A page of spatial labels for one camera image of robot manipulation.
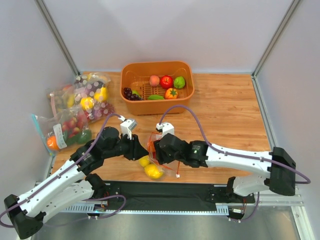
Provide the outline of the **orange zip top bag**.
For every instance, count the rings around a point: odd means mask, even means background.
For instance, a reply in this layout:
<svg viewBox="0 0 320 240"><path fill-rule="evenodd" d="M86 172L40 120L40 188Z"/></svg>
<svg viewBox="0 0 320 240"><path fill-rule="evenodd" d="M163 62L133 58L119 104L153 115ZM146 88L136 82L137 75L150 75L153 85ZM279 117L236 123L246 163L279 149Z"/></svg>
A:
<svg viewBox="0 0 320 240"><path fill-rule="evenodd" d="M180 163L173 161L171 163L160 165L156 160L156 152L154 147L154 141L160 140L162 138L161 133L152 132L147 139L146 142L146 149L148 151L148 156L150 160L150 164L154 164L157 168L163 172L163 175L159 179L153 180L160 180L163 179L165 176L171 176L176 178L176 174L179 174Z"/></svg>

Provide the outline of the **fake persimmon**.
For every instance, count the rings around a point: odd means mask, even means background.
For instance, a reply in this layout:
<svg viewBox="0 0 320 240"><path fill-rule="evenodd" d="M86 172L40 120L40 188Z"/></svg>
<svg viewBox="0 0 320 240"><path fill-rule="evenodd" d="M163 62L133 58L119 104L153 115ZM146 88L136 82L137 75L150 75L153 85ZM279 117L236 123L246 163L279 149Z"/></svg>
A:
<svg viewBox="0 0 320 240"><path fill-rule="evenodd" d="M166 100L172 100L178 98L178 91L175 88L168 88L164 94Z"/></svg>

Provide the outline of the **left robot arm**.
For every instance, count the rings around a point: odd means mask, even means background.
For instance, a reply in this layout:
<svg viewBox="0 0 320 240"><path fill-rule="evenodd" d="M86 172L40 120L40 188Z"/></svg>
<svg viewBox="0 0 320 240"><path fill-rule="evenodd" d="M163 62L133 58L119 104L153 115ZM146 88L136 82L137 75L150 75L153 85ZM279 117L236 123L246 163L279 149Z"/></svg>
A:
<svg viewBox="0 0 320 240"><path fill-rule="evenodd" d="M20 239L38 232L45 222L66 207L108 196L104 181L93 171L106 159L123 156L136 161L148 151L134 134L120 134L114 127L105 127L96 139L79 147L54 174L30 191L4 199L6 214Z"/></svg>

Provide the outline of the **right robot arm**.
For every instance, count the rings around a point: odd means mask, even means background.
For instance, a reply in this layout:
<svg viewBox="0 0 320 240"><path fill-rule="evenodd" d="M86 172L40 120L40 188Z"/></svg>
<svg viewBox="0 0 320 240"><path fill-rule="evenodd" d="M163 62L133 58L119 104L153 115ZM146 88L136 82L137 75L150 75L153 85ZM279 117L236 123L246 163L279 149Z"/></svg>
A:
<svg viewBox="0 0 320 240"><path fill-rule="evenodd" d="M179 161L192 168L220 167L250 172L249 176L231 177L227 182L229 191L242 197L266 190L282 196L296 193L296 164L280 147L274 147L272 152L245 151L201 140L186 142L171 133L149 145L160 165Z"/></svg>

